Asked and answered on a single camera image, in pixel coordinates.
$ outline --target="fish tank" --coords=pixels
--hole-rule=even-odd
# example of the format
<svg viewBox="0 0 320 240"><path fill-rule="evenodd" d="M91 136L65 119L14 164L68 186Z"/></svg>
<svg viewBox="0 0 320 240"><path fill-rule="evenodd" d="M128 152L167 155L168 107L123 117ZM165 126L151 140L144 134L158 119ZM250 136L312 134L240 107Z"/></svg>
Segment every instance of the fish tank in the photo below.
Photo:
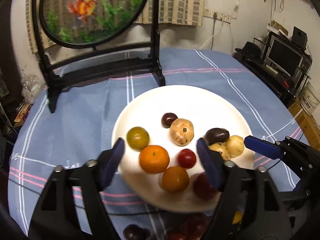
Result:
<svg viewBox="0 0 320 240"><path fill-rule="evenodd" d="M147 0L40 0L44 32L68 48L88 48L110 41L137 19Z"/></svg>

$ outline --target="white plate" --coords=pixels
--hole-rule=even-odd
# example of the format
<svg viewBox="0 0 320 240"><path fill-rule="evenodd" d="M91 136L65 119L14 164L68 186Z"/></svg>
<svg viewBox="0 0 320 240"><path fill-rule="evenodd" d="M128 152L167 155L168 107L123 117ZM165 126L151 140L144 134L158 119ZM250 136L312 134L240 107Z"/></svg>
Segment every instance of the white plate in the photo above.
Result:
<svg viewBox="0 0 320 240"><path fill-rule="evenodd" d="M172 142L169 129L161 125L162 115L167 112L193 123L195 136L189 145L180 147ZM126 141L128 130L135 126L148 131L150 145L160 145L168 151L169 167L177 164L176 156L182 149L189 148L196 153L196 141L211 128L225 128L230 135L236 134L243 138L252 135L244 117L228 101L210 91L182 85L155 88L136 97L119 115L112 132L112 145L119 137ZM162 173L145 173L139 165L138 157L139 152L125 142L125 153L119 170L125 182L146 202L172 212L203 212L215 208L219 195L205 202L192 191L194 175L204 171L198 156L196 165L187 170L190 184L179 194L163 191L159 186ZM245 149L243 154L232 160L239 167L252 169L254 152Z"/></svg>

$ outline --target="blue tablecloth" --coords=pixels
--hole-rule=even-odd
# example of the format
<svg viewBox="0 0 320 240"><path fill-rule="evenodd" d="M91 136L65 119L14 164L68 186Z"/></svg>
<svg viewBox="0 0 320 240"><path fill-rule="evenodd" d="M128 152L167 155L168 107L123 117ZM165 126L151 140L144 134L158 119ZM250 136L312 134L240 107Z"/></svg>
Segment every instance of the blue tablecloth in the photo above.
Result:
<svg viewBox="0 0 320 240"><path fill-rule="evenodd" d="M143 52L120 52L115 58L145 55ZM97 64L106 56L96 57L65 66L65 73L88 64ZM167 85L183 84L212 91L232 103L247 120L254 136L270 142L285 136L300 138L301 129L276 95L255 75L232 57L214 51L166 48L160 51L160 62ZM111 148L111 133L122 109L136 96L156 88L151 74L111 78L62 93L54 114L47 107L46 91L38 97L22 127L10 160L10 214L27 233L34 206L53 168L83 165L95 159L101 151ZM259 154L259 165L270 167L276 161ZM270 170L282 191L291 191L298 177L282 162ZM81 192L74 190L81 228L90 232ZM129 224L151 231L150 239L163 239L166 230L179 224L184 215L157 213L146 204L116 174L112 185L101 194L111 220L119 233ZM126 216L126 214L149 212Z"/></svg>

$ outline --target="pink stripe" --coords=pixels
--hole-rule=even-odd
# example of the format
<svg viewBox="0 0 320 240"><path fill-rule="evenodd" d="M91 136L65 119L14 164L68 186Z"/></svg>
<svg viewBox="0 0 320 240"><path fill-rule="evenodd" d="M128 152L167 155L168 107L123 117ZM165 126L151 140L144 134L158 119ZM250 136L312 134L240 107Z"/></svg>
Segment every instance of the pink stripe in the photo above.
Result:
<svg viewBox="0 0 320 240"><path fill-rule="evenodd" d="M41 187L41 188L43 188L44 187L44 185L43 184L39 184L39 183L36 183L36 182L34 182L34 181L31 181L31 180L28 180L28 179L25 179L25 178L21 178L20 176L18 176L18 175L16 175L16 174L14 174L13 172L11 172L11 171L9 171L9 174L10 175L13 175L13 176L15 176L15 177L17 177L18 179L22 179L22 180L25 180L26 182L29 182L29 183L31 183L31 184L33 184L33 185L35 185L35 186L39 186L39 187ZM82 196L80 196L80 195L73 195L75 198L79 198L79 199L82 199ZM105 203L105 204L108 204L108 205L116 205L116 206L125 206L125 205L142 205L142 204L144 204L145 202L142 202L142 201L136 201L136 202L111 202L111 201L105 201L105 200L103 200L102 201L103 203Z"/></svg>
<svg viewBox="0 0 320 240"><path fill-rule="evenodd" d="M73 189L81 192L81 189L79 187L74 187ZM109 193L105 193L105 192L100 192L100 194L103 196L107 196L107 197L134 197L134 196L136 196L136 194L134 194L134 193L131 193L131 194L109 194Z"/></svg>
<svg viewBox="0 0 320 240"><path fill-rule="evenodd" d="M257 161L263 159L264 157L265 157L265 156L261 156L261 157L259 157L258 159L254 160L254 162L257 162Z"/></svg>
<svg viewBox="0 0 320 240"><path fill-rule="evenodd" d="M25 173L25 172L21 172L21 171L15 169L15 168L13 168L13 167L10 167L10 170L16 171L16 172L18 172L19 174L23 174L23 175L26 175L26 176L28 176L28 177L34 178L34 179L39 179L39 180L42 180L42 181L44 181L44 182L47 182L47 180L44 179L44 178L41 178L41 177L38 177L38 176L35 176L35 175L31 175L31 174L28 174L28 173Z"/></svg>
<svg viewBox="0 0 320 240"><path fill-rule="evenodd" d="M15 169L15 168L12 168L12 167L10 167L10 169L13 170L13 171L19 172L19 173L21 173L23 175L26 175L28 177L31 177L31 178L34 178L34 179L39 179L39 180L42 180L44 182L47 182L47 180L44 179L44 178L41 178L41 177L38 177L38 176L35 176L35 175L31 175L29 173L21 172L21 171ZM77 190L77 191L81 191L81 189L78 188L78 187L75 187L74 189ZM107 196L107 197L134 197L134 196L136 196L136 194L134 194L134 193L129 193L129 194L110 194L110 193L100 192L100 194L103 195L103 196Z"/></svg>
<svg viewBox="0 0 320 240"><path fill-rule="evenodd" d="M73 195L75 198L82 199L82 196L80 195ZM103 203L108 204L108 205L116 205L116 206L127 206L127 205L143 205L145 202L143 201L138 201L138 202L110 202L110 201L105 201L102 200Z"/></svg>
<svg viewBox="0 0 320 240"><path fill-rule="evenodd" d="M300 127L298 127L293 133L292 135L294 135L296 133L296 131L299 129ZM264 158L265 156L261 156L258 159L254 160L254 162L260 161Z"/></svg>
<svg viewBox="0 0 320 240"><path fill-rule="evenodd" d="M11 171L9 171L9 174L10 174L10 175L13 175L13 176L15 176L15 177L17 177L18 179L25 180L26 182L29 182L29 183L31 183L31 184L33 184L33 185L36 185L36 186L39 186L39 187L44 187L44 185L43 185L43 184L39 184L39 183L36 183L36 182L34 182L34 181L31 181L31 180L28 180L28 179L22 178L22 177L20 177L20 176L18 176L18 175L16 175L16 174L14 174L14 173L13 173L13 172L11 172Z"/></svg>
<svg viewBox="0 0 320 240"><path fill-rule="evenodd" d="M298 128L292 133L292 135L290 135L290 137L292 137L292 136L296 133L296 131L297 131L298 129L300 129L299 126L298 126Z"/></svg>
<svg viewBox="0 0 320 240"><path fill-rule="evenodd" d="M301 132L301 130L295 135L294 139L298 137L299 133ZM255 166L253 169L255 170L256 168L258 168L259 166L262 166L263 164L266 164L267 162L271 161L271 159L267 159L266 161L264 161L263 163L260 163L259 165Z"/></svg>
<svg viewBox="0 0 320 240"><path fill-rule="evenodd" d="M165 70L163 71L163 74L165 75L169 75L169 74L180 74L180 73L211 73L211 72L218 72L217 69L215 68L203 68L203 69L191 69L191 68L187 68L187 69L173 69L173 70ZM223 72L225 73L251 73L249 70L246 69L225 69L223 70ZM135 75L132 76L133 79L138 79L138 78L143 78L143 77L149 77L152 76L151 73L146 73L146 74L141 74L141 75ZM121 77L121 78L112 78L115 80L125 80L127 79L127 77Z"/></svg>

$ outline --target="goldfish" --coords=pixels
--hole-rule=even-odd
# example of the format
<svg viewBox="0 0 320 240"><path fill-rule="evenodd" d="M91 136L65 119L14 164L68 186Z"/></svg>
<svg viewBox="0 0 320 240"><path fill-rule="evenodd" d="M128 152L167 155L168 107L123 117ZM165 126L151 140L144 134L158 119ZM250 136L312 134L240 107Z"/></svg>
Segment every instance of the goldfish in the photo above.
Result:
<svg viewBox="0 0 320 240"><path fill-rule="evenodd" d="M85 23L90 15L94 15L94 9L96 8L96 0L77 0L76 5L72 2L68 3L68 10L79 20L83 20Z"/></svg>

